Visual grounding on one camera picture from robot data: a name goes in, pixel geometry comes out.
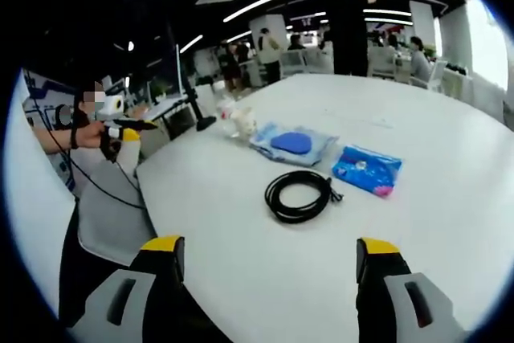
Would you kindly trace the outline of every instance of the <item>black cable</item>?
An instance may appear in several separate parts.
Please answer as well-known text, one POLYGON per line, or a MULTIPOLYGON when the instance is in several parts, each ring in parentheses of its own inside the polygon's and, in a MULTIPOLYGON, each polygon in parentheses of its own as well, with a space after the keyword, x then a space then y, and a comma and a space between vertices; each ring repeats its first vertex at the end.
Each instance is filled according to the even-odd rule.
POLYGON ((264 193, 266 204, 270 207, 273 214, 283 223, 295 224, 315 218, 327 206, 328 200, 339 202, 343 199, 342 194, 338 194, 330 186, 331 178, 323 178, 319 174, 308 170, 297 170, 286 173, 267 186, 264 193), (280 193, 284 188, 294 184, 304 184, 312 186, 320 192, 320 197, 310 204, 298 207, 285 206, 280 201, 280 193))
POLYGON ((73 158, 71 158, 70 156, 68 156, 66 154, 66 151, 63 149, 63 147, 61 146, 61 144, 55 139, 54 135, 51 133, 51 128, 48 126, 47 122, 44 120, 43 118, 43 114, 41 113, 41 109, 39 108, 39 105, 38 105, 38 102, 36 101, 36 99, 34 97, 32 97, 32 100, 34 101, 34 105, 35 105, 35 108, 38 110, 38 114, 39 114, 39 117, 41 118, 41 121, 43 122, 43 125, 45 126, 45 128, 47 129, 48 131, 48 134, 50 134, 50 137, 54 140, 55 144, 57 145, 57 147, 59 148, 60 152, 61 152, 61 155, 63 157, 65 157, 66 159, 68 159, 70 161, 70 163, 72 163, 89 181, 91 184, 93 184, 94 186, 96 186, 96 188, 98 188, 98 190, 100 190, 102 193, 106 194, 107 196, 109 196, 110 198, 114 198, 115 200, 121 202, 121 203, 124 203, 125 205, 128 205, 128 206, 132 206, 134 208, 137 208, 137 209, 141 209, 141 210, 146 210, 146 208, 144 208, 143 206, 138 206, 138 205, 135 205, 135 204, 132 204, 131 202, 126 202, 124 199, 122 198, 119 198, 113 194, 110 194, 108 191, 104 190, 101 186, 99 186, 98 184, 96 184, 96 182, 94 182, 90 177, 89 175, 84 172, 80 166, 78 166, 76 164, 75 161, 73 161, 73 158))
POLYGON ((140 193, 139 191, 139 188, 137 186, 134 185, 134 183, 132 181, 130 181, 130 178, 129 176, 125 173, 125 171, 123 170, 123 168, 121 167, 120 163, 118 162, 118 160, 114 160, 114 162, 116 163, 116 165, 118 165, 118 168, 120 168, 121 170, 121 173, 123 173, 123 175, 125 176, 125 178, 127 179, 128 183, 130 185, 133 186, 133 188, 136 190, 137 193, 140 193))

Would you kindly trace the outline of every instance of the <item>hand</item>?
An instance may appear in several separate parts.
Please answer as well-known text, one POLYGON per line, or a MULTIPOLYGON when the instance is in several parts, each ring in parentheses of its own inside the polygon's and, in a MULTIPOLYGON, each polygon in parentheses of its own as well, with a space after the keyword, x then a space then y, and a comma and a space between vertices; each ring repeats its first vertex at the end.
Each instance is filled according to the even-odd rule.
POLYGON ((95 121, 77 129, 75 140, 77 146, 80 148, 99 148, 102 133, 105 131, 105 126, 101 122, 95 121))
POLYGON ((140 105, 136 106, 128 116, 134 120, 141 120, 146 112, 148 112, 148 106, 140 105))

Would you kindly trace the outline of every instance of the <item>white desk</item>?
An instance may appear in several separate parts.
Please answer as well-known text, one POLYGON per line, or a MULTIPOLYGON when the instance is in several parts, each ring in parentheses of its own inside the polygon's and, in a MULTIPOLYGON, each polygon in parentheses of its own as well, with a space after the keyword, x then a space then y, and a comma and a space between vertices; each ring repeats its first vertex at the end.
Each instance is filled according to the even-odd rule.
POLYGON ((183 103, 186 99, 185 96, 170 96, 165 100, 162 100, 158 104, 152 106, 143 116, 144 120, 158 120, 164 116, 167 112, 174 108, 178 108, 180 103, 183 103))
MULTIPOLYGON (((514 135, 443 95, 348 76, 293 76, 238 102, 404 160, 387 199, 334 179, 345 195, 315 219, 277 223, 264 190, 290 165, 190 130, 138 171, 159 235, 186 237, 186 286, 234 342, 355 342, 356 239, 396 244, 472 329, 514 263, 514 135)), ((284 192, 289 204, 315 195, 284 192)))

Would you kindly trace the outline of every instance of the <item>wristband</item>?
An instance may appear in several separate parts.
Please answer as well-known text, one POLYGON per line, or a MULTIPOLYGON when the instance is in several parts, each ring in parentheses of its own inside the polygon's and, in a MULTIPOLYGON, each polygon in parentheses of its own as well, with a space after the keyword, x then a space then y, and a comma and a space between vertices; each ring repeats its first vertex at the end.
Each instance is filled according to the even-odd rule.
POLYGON ((79 148, 79 146, 77 145, 76 134, 77 134, 77 127, 73 126, 71 128, 71 138, 70 138, 70 143, 71 143, 71 148, 72 149, 78 149, 79 148))

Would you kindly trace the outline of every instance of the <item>black pants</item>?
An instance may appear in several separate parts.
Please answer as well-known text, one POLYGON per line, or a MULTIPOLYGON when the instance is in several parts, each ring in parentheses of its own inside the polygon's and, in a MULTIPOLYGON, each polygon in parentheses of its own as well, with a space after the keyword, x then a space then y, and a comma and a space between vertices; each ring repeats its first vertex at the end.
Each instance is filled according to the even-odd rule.
POLYGON ((368 44, 363 42, 349 42, 333 44, 334 74, 343 76, 368 75, 368 44))
POLYGON ((265 63, 264 67, 266 68, 267 84, 273 84, 280 80, 280 62, 278 60, 273 63, 265 63))

